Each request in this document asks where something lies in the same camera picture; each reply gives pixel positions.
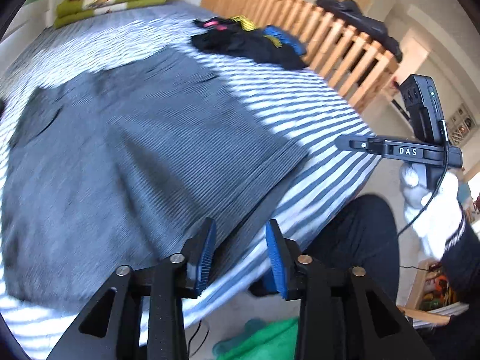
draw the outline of wooden bed frame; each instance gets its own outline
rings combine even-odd
[[[202,0],[200,6],[223,17],[244,15],[258,27],[274,24],[297,36],[307,45],[306,64],[358,112],[398,68],[394,55],[368,34],[358,34],[354,26],[304,0]]]

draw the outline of striped bed sheet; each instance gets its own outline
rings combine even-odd
[[[169,45],[219,74],[238,101],[273,133],[308,148],[302,172],[273,214],[284,235],[306,247],[355,195],[380,160],[365,153],[338,151],[334,139],[339,134],[372,132],[347,102],[309,69],[285,71],[245,58],[198,52],[190,45],[190,37],[203,30],[191,22],[212,16],[199,7],[174,2],[94,17],[61,30],[46,29],[0,79],[0,96],[7,104],[0,122],[1,190],[8,141],[35,87],[60,85],[83,71],[144,59]],[[200,298],[184,300],[186,327],[245,290],[269,268],[264,235],[263,227],[234,268],[208,286]],[[33,359],[45,359],[75,318],[9,297],[1,255],[0,313]],[[141,343],[146,342],[147,324],[148,316],[144,315]]]

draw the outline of person's leg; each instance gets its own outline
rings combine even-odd
[[[363,195],[347,204],[305,250],[330,268],[365,268],[393,300],[400,275],[397,227],[387,202]]]

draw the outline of white glove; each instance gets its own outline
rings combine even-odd
[[[407,223],[427,204],[432,191],[422,180],[424,165],[404,163],[400,168],[400,190],[405,197],[405,220]],[[447,240],[458,230],[462,211],[457,202],[458,179],[447,172],[427,209],[413,223],[413,230],[420,237],[423,251],[429,257],[440,261],[445,252]]]

